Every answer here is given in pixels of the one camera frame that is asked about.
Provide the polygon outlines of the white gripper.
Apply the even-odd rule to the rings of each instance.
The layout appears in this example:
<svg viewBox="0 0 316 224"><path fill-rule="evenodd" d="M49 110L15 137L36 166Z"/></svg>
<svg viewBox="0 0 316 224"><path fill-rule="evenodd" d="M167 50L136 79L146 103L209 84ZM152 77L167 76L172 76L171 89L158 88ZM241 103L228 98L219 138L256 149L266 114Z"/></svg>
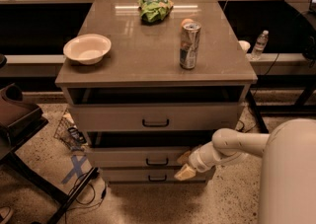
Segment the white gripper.
<svg viewBox="0 0 316 224"><path fill-rule="evenodd" d="M178 181L193 178L197 172L205 173L216 165L224 163L226 157L214 148L212 142L200 145L196 149L186 151L178 159L179 165L184 165L174 176Z"/></svg>

